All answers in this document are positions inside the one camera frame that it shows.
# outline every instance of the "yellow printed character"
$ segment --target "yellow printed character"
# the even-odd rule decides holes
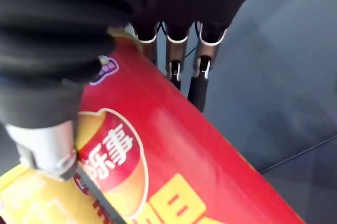
[[[162,224],[149,203],[144,205],[144,208],[139,216],[136,218],[137,224]]]
[[[193,224],[206,205],[181,174],[176,174],[150,198],[151,206],[165,223]]]

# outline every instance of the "red snack package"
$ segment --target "red snack package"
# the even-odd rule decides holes
[[[131,39],[102,62],[76,146],[127,223],[304,223]]]

